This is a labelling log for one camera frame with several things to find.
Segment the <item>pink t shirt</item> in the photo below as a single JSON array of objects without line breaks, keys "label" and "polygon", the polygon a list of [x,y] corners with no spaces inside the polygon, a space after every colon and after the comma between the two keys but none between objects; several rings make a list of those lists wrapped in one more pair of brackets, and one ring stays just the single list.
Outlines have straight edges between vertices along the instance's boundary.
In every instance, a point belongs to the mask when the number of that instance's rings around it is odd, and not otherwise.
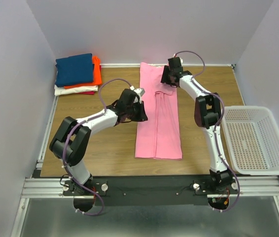
[{"label": "pink t shirt", "polygon": [[181,160],[177,90],[161,83],[163,67],[142,62],[139,85],[148,120],[137,125],[135,157]]}]

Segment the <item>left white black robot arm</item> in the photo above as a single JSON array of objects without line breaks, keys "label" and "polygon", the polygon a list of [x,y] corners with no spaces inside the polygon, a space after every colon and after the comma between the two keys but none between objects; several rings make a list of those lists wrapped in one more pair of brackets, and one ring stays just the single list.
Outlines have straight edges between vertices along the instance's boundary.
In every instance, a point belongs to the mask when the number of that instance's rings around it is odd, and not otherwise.
[{"label": "left white black robot arm", "polygon": [[63,163],[63,168],[74,182],[80,195],[93,192],[92,175],[85,167],[85,156],[89,139],[96,133],[128,121],[144,122],[143,88],[124,89],[120,98],[100,112],[85,118],[66,117],[54,135],[49,150]]}]

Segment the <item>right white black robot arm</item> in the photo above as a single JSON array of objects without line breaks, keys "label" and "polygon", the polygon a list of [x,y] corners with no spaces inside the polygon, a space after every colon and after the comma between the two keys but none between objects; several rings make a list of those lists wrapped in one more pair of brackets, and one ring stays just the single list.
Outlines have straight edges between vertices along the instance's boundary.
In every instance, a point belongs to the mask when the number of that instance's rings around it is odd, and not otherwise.
[{"label": "right white black robot arm", "polygon": [[222,192],[233,182],[234,175],[227,163],[220,135],[220,124],[224,115],[221,98],[217,93],[202,87],[191,72],[185,71],[179,57],[168,59],[161,83],[182,88],[195,101],[194,120],[205,135],[210,154],[208,186],[213,193]]}]

